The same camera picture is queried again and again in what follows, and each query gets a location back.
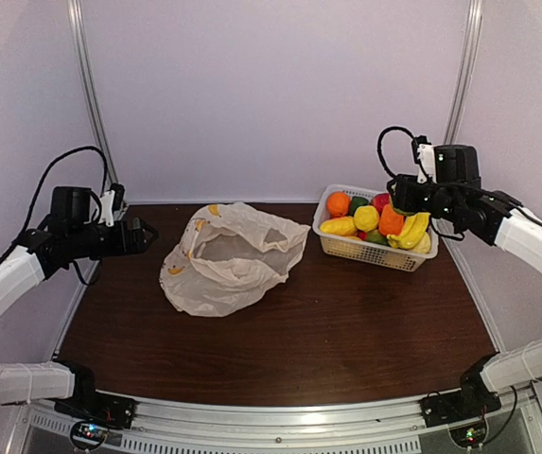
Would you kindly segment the yellow banana bunch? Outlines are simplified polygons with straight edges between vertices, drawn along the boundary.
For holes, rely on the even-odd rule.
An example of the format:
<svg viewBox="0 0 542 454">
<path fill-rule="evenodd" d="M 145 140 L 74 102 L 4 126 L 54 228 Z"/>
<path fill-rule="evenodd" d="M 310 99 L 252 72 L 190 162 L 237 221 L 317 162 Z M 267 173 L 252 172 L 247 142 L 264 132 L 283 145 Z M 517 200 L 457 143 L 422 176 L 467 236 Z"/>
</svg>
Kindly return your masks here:
<svg viewBox="0 0 542 454">
<path fill-rule="evenodd" d="M 389 245 L 395 249 L 411 250 L 418 245 L 427 232 L 430 213 L 421 212 L 406 217 L 403 228 L 398 235 L 388 234 Z"/>
</svg>

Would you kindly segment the red apple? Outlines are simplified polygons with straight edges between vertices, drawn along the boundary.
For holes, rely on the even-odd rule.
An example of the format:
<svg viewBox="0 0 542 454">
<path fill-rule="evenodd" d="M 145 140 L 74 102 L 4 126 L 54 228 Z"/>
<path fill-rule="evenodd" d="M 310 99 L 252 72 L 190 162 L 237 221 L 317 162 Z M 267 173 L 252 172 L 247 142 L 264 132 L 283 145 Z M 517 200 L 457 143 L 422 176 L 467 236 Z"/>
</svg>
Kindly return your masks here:
<svg viewBox="0 0 542 454">
<path fill-rule="evenodd" d="M 381 215 L 386 206 L 391 205 L 391 196 L 389 193 L 380 193 L 373 197 L 370 204 L 374 206 L 377 212 Z"/>
</svg>

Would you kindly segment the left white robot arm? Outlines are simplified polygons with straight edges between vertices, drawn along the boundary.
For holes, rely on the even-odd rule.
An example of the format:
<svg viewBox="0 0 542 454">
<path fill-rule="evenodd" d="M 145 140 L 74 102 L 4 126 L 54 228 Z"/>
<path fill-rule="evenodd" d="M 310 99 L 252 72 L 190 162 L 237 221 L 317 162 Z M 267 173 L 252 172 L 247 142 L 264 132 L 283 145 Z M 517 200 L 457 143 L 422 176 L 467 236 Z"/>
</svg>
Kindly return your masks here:
<svg viewBox="0 0 542 454">
<path fill-rule="evenodd" d="M 0 258 L 0 318 L 26 293 L 80 259 L 145 253 L 159 234 L 140 218 L 114 217 L 124 188 L 115 183 L 97 196 L 85 187 L 57 186 L 49 214 L 26 229 Z M 112 414 L 96 391 L 93 372 L 71 361 L 0 363 L 0 406 L 56 400 L 84 420 L 109 421 Z"/>
</svg>

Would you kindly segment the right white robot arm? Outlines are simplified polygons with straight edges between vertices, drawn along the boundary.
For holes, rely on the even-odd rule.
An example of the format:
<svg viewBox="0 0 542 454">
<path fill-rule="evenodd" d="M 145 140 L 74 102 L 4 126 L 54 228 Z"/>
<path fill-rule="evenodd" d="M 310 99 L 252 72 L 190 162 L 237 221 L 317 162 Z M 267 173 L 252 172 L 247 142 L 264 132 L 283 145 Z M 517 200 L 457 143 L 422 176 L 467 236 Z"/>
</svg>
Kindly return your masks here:
<svg viewBox="0 0 542 454">
<path fill-rule="evenodd" d="M 542 380 L 542 323 L 531 326 L 542 308 L 542 219 L 516 198 L 482 188 L 474 148 L 430 145 L 422 138 L 411 145 L 418 173 L 391 177 L 393 207 L 406 214 L 428 212 L 450 223 L 455 235 L 470 233 L 507 253 L 483 280 L 506 298 L 509 309 L 520 301 L 526 311 L 498 319 L 508 351 L 480 359 L 463 374 L 452 407 L 469 418 L 494 394 Z"/>
</svg>

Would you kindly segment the beige plastic bag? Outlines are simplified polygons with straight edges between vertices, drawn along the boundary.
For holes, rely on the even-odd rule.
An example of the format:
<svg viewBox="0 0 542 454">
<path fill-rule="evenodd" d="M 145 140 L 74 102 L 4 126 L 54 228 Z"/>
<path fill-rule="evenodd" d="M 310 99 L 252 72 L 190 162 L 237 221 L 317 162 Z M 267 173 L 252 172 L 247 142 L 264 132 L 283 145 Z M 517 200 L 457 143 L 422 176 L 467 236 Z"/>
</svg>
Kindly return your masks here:
<svg viewBox="0 0 542 454">
<path fill-rule="evenodd" d="M 304 256 L 309 231 L 243 202 L 206 205 L 164 259 L 161 290 L 179 312 L 229 316 L 287 282 Z"/>
</svg>

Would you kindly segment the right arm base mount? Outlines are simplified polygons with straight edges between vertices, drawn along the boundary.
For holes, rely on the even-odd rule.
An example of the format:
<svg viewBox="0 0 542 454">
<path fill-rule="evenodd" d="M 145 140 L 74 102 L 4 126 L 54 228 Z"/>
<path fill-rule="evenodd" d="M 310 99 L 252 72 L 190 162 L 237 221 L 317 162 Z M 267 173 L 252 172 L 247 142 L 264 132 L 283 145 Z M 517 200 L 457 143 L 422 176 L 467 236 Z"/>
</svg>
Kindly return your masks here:
<svg viewBox="0 0 542 454">
<path fill-rule="evenodd" d="M 480 404 L 471 404 L 464 399 L 462 391 L 433 392 L 420 400 L 420 407 L 427 428 L 447 426 L 456 447 L 472 450 L 489 439 L 487 417 L 501 409 L 501 402 L 490 395 Z"/>
</svg>

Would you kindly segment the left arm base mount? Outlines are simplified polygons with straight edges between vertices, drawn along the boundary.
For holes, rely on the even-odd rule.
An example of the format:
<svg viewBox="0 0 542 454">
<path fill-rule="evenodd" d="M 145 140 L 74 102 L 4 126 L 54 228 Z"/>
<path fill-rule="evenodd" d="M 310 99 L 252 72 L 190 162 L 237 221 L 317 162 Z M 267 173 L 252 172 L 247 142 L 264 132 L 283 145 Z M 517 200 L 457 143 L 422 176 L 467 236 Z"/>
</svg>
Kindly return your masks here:
<svg viewBox="0 0 542 454">
<path fill-rule="evenodd" d="M 84 453 L 101 448 L 130 429 L 137 406 L 133 398 L 96 390 L 53 402 L 54 411 L 76 419 L 69 429 L 69 441 Z"/>
</svg>

